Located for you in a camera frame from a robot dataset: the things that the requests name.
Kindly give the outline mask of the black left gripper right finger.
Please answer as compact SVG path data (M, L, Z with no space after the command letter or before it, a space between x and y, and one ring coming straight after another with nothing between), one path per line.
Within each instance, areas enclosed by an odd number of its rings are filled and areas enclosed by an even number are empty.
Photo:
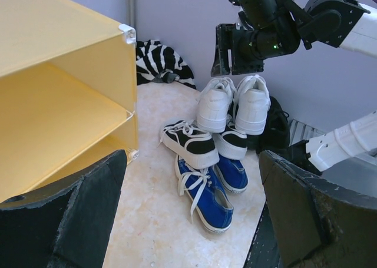
M259 168L283 267L376 267L376 198L271 151Z

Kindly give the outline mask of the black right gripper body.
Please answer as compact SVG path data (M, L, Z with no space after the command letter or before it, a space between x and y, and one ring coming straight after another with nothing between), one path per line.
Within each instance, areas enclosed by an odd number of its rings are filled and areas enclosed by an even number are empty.
M239 6L240 26L232 29L231 74L264 70L264 60L297 51L301 36L289 11L293 0L229 0Z

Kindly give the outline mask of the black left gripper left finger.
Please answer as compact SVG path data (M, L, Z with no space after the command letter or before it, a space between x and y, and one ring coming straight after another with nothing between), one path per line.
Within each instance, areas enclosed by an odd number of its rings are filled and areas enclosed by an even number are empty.
M1 267L102 267L127 155L1 203Z

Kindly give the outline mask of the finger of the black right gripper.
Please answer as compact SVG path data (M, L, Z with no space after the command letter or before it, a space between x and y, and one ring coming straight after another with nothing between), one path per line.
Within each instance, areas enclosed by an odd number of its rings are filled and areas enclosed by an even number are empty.
M235 24L219 24L216 26L216 44L211 76L231 74L229 50L232 49L232 32Z

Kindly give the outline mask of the white sneaker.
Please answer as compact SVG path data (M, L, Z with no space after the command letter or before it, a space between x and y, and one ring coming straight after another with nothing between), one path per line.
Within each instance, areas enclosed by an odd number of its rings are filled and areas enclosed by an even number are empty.
M200 93L197 101L196 122L210 133L221 133L226 128L227 112L236 88L229 77L213 78Z
M237 86L234 103L238 107L235 127L247 135L260 135L271 105L265 79L258 74L243 78Z

